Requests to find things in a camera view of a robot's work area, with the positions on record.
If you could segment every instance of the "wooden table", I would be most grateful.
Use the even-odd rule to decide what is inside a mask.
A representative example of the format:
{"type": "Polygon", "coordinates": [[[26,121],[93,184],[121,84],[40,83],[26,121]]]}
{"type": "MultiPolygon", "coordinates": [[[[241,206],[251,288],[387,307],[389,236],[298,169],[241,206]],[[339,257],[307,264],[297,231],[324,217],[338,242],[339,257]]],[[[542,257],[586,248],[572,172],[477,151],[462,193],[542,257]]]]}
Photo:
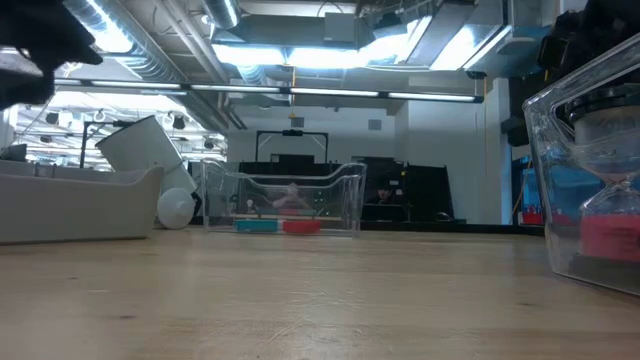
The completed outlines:
{"type": "Polygon", "coordinates": [[[158,231],[0,247],[0,359],[638,359],[640,300],[540,238],[158,231]]]}

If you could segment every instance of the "lid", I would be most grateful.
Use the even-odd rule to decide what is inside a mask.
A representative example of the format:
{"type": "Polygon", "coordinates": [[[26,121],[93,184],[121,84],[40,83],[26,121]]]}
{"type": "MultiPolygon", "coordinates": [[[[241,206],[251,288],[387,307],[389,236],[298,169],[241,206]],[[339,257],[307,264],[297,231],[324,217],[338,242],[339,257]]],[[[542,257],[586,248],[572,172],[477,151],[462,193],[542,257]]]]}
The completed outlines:
{"type": "Polygon", "coordinates": [[[625,84],[593,90],[565,105],[569,121],[575,123],[586,114],[621,106],[640,105],[640,84],[625,84]]]}

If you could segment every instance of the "clear plastic container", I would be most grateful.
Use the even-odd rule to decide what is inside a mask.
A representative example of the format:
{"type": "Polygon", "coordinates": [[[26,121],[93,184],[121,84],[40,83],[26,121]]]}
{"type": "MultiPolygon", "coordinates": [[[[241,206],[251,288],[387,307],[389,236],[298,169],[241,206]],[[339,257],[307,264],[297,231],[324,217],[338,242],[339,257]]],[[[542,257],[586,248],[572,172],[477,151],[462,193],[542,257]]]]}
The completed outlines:
{"type": "Polygon", "coordinates": [[[640,87],[620,81],[638,68],[640,35],[524,110],[553,271],[640,295],[640,87]]]}
{"type": "Polygon", "coordinates": [[[345,164],[327,176],[249,175],[202,162],[207,231],[356,236],[365,164],[345,164]]]}

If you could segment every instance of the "ceiling light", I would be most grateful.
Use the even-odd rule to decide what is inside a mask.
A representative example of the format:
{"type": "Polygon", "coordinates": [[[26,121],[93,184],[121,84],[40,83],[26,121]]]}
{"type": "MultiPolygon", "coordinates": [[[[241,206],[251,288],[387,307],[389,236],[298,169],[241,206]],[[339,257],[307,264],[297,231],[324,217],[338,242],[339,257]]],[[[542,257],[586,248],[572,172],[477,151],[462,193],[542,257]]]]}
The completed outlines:
{"type": "Polygon", "coordinates": [[[367,62],[391,58],[404,49],[408,38],[408,34],[398,34],[376,39],[360,49],[360,55],[364,56],[367,62]]]}
{"type": "Polygon", "coordinates": [[[214,90],[240,93],[270,93],[277,94],[280,88],[268,86],[234,86],[234,85],[192,85],[193,90],[214,90]]]}
{"type": "Polygon", "coordinates": [[[82,82],[80,80],[55,79],[54,84],[59,86],[79,86],[82,85],[82,82]]]}
{"type": "Polygon", "coordinates": [[[389,93],[389,98],[404,99],[404,100],[434,100],[434,101],[456,101],[456,102],[474,102],[476,100],[475,96],[424,94],[424,93],[389,93]]]}
{"type": "Polygon", "coordinates": [[[213,45],[218,60],[236,66],[282,65],[284,56],[279,48],[213,45]]]}
{"type": "Polygon", "coordinates": [[[307,89],[291,88],[292,94],[305,95],[334,95],[334,96],[356,96],[356,97],[376,97],[377,91],[340,90],[340,89],[307,89]]]}
{"type": "Polygon", "coordinates": [[[122,30],[111,20],[104,10],[96,4],[95,0],[87,0],[87,3],[93,7],[96,13],[100,15],[101,20],[106,27],[100,31],[92,29],[91,26],[86,26],[87,30],[96,39],[96,45],[107,52],[113,53],[126,53],[133,48],[133,43],[124,34],[122,30]]]}
{"type": "Polygon", "coordinates": [[[329,48],[295,48],[289,65],[312,69],[352,69],[367,65],[367,59],[356,50],[329,48]]]}
{"type": "Polygon", "coordinates": [[[180,89],[180,84],[165,84],[165,83],[148,83],[141,81],[102,81],[95,80],[91,82],[94,86],[98,87],[114,87],[114,88],[135,88],[135,89],[162,89],[173,90],[180,89]]]}
{"type": "Polygon", "coordinates": [[[427,31],[427,28],[429,27],[432,19],[432,16],[425,16],[422,19],[414,20],[407,24],[407,32],[410,35],[404,48],[398,53],[398,56],[396,57],[396,64],[399,64],[401,62],[404,63],[407,61],[413,50],[416,48],[416,45],[418,45],[420,39],[422,39],[422,35],[424,35],[424,32],[427,31]]]}
{"type": "Polygon", "coordinates": [[[449,41],[436,61],[429,67],[430,70],[458,70],[469,58],[476,53],[475,39],[471,29],[464,26],[456,36],[449,41]]]}
{"type": "Polygon", "coordinates": [[[485,45],[482,49],[480,49],[480,51],[478,51],[471,58],[471,60],[469,60],[466,64],[464,64],[463,68],[465,70],[468,70],[473,65],[475,65],[480,59],[482,59],[485,55],[487,55],[487,53],[494,46],[496,46],[500,42],[500,40],[502,40],[505,36],[507,36],[511,32],[511,30],[513,30],[513,27],[511,25],[505,26],[504,29],[502,29],[502,31],[498,33],[498,35],[496,35],[487,45],[485,45]]]}

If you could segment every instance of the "wall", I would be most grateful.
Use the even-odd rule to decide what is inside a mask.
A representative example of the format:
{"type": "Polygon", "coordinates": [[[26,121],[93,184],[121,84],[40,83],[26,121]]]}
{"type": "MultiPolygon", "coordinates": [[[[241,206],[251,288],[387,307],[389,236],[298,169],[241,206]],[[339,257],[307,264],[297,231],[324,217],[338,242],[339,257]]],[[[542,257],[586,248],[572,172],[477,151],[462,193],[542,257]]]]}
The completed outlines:
{"type": "Polygon", "coordinates": [[[470,224],[510,221],[511,152],[500,132],[508,99],[508,81],[498,79],[485,104],[411,101],[396,117],[396,154],[446,166],[455,217],[470,224]]]}
{"type": "MultiPolygon", "coordinates": [[[[508,224],[511,212],[511,150],[500,122],[509,117],[506,79],[493,82],[485,104],[407,102],[396,117],[382,109],[301,108],[305,131],[328,132],[329,160],[345,163],[352,156],[395,157],[414,165],[446,166],[456,218],[469,224],[508,224]],[[381,119],[381,131],[367,130],[369,119],[381,119]]],[[[229,134],[228,161],[254,161],[255,130],[290,128],[290,109],[236,109],[249,129],[229,134]]],[[[268,136],[261,137],[261,143],[268,136]]],[[[324,150],[313,139],[276,135],[260,150],[260,161],[275,154],[310,154],[324,162],[324,150]]]]}
{"type": "MultiPolygon", "coordinates": [[[[290,129],[291,109],[239,107],[238,115],[251,130],[230,132],[228,135],[229,162],[255,161],[256,130],[281,131],[290,129]]],[[[333,109],[309,107],[295,109],[296,116],[305,118],[302,130],[329,133],[329,161],[347,163],[352,156],[394,157],[394,118],[384,109],[333,109]],[[382,130],[369,131],[368,120],[382,120],[382,130]]],[[[271,154],[314,155],[317,163],[324,162],[324,137],[283,137],[268,134],[260,137],[259,161],[269,161],[271,154]]]]}

